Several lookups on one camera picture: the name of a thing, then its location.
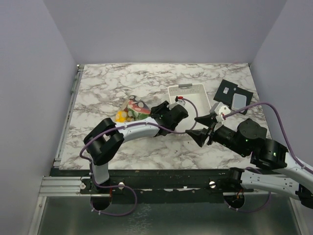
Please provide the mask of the white perforated plastic basket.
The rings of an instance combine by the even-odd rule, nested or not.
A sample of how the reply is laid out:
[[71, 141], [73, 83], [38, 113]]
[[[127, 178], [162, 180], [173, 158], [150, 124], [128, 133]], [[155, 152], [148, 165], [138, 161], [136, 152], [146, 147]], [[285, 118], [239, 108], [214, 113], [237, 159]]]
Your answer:
[[183, 85], [173, 85], [168, 87], [168, 95], [170, 103], [175, 102], [177, 96], [182, 96], [185, 99], [190, 100], [194, 106], [185, 101], [185, 109], [188, 112], [188, 117], [183, 119], [176, 127], [177, 132], [183, 132], [185, 130], [191, 129], [195, 124], [194, 118], [196, 117], [196, 110], [198, 116], [202, 117], [209, 114], [211, 105], [203, 84], [183, 84]]

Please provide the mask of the red watermelon slice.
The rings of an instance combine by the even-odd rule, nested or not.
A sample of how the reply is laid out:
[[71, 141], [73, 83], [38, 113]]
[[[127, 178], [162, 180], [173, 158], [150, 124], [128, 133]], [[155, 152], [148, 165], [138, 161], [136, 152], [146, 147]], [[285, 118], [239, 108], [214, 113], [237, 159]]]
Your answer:
[[143, 101], [137, 102], [137, 103], [128, 102], [128, 109], [130, 111], [134, 111], [134, 112], [137, 112], [139, 114], [145, 114], [145, 115], [149, 115], [151, 112], [150, 108]]

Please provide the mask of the clear dotted zip bag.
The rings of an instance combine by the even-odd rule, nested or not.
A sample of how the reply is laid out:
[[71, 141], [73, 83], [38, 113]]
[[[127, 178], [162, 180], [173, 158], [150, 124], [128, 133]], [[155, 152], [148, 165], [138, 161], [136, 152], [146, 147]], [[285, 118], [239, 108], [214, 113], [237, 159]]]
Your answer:
[[115, 122], [143, 120], [151, 113], [149, 106], [137, 95], [129, 96], [115, 115]]

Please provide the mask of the yellow bell pepper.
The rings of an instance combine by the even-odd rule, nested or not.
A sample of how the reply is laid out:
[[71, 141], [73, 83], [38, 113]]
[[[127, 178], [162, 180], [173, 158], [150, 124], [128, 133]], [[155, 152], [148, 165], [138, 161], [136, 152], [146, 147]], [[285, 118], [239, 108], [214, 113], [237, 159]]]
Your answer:
[[132, 112], [126, 112], [124, 110], [118, 111], [115, 115], [115, 122], [131, 122], [134, 121]]

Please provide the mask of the purple eggplant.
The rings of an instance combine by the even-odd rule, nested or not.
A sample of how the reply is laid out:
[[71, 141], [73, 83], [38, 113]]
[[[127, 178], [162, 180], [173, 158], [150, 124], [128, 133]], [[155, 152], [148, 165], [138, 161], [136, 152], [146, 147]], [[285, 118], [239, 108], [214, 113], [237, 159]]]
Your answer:
[[132, 102], [137, 103], [137, 102], [141, 102], [142, 101], [141, 97], [136, 96], [136, 95], [131, 95], [131, 96], [129, 96], [128, 99], [129, 99], [130, 103], [132, 103]]

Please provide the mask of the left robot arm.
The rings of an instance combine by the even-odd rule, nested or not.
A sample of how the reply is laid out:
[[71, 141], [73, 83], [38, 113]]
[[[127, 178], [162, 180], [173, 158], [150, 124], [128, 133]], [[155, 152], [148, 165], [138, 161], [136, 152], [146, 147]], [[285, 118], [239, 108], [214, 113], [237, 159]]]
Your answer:
[[107, 190], [108, 163], [113, 159], [120, 146], [139, 138], [154, 138], [178, 132], [175, 128], [185, 118], [188, 111], [181, 96], [173, 104], [167, 101], [151, 108], [150, 115], [132, 122], [113, 122], [111, 118], [102, 120], [83, 140], [85, 146], [80, 157], [89, 161], [92, 176], [91, 187], [97, 193]]

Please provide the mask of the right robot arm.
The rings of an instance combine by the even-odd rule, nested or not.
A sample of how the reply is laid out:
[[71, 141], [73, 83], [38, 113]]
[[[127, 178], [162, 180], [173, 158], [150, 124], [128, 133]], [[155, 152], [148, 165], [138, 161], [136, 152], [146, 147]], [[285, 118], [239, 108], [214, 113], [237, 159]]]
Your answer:
[[235, 192], [261, 189], [299, 200], [307, 208], [313, 207], [312, 173], [297, 163], [284, 145], [268, 139], [266, 128], [250, 118], [241, 122], [236, 131], [218, 125], [216, 115], [213, 114], [195, 120], [205, 125], [205, 128], [187, 130], [186, 133], [198, 146], [219, 143], [242, 157], [250, 156], [250, 163], [257, 168], [282, 175], [275, 177], [232, 167], [225, 177], [215, 181], [215, 189]]

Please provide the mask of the black square mat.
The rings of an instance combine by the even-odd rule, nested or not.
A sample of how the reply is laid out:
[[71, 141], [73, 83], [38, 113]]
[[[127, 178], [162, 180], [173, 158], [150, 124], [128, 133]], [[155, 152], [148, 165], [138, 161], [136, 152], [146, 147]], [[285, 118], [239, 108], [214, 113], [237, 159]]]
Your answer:
[[234, 94], [242, 94], [246, 96], [246, 106], [250, 105], [253, 93], [240, 88], [237, 84], [223, 79], [215, 93], [214, 100], [222, 102], [231, 109]]

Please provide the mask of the grey rectangular pad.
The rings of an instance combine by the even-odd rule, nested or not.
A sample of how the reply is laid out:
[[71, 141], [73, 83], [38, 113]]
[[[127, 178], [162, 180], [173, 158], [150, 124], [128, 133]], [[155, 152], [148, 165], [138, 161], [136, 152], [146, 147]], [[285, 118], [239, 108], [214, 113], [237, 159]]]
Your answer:
[[239, 110], [246, 106], [246, 96], [242, 94], [234, 94], [231, 104], [233, 111]]

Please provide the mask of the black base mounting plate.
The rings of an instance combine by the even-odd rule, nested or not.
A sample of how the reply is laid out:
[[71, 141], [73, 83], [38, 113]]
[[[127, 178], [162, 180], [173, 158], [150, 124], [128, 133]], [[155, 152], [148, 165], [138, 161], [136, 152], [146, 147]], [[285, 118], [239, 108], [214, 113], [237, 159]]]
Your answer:
[[106, 185], [124, 183], [139, 203], [223, 203], [226, 196], [243, 199], [240, 185], [228, 185], [229, 170], [109, 170]]

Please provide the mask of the aluminium side rail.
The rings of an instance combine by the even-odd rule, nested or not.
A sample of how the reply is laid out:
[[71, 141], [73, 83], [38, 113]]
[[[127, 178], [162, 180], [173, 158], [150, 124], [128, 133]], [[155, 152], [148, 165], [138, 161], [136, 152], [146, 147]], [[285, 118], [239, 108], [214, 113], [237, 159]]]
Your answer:
[[77, 73], [74, 77], [73, 85], [72, 85], [71, 92], [70, 92], [71, 96], [70, 96], [70, 101], [69, 101], [69, 106], [67, 109], [65, 122], [63, 125], [60, 141], [58, 143], [57, 151], [56, 151], [54, 161], [53, 161], [53, 168], [59, 168], [60, 164], [61, 164], [62, 154], [63, 154], [64, 146], [66, 143], [66, 139], [67, 139], [67, 132], [69, 130], [69, 124], [70, 124], [70, 120], [72, 117], [72, 111], [73, 111], [75, 101], [77, 98], [78, 89], [79, 89], [79, 85], [81, 82], [81, 78], [82, 78], [82, 74], [83, 74], [85, 65], [79, 64], [79, 65], [77, 65], [77, 67], [78, 67]]

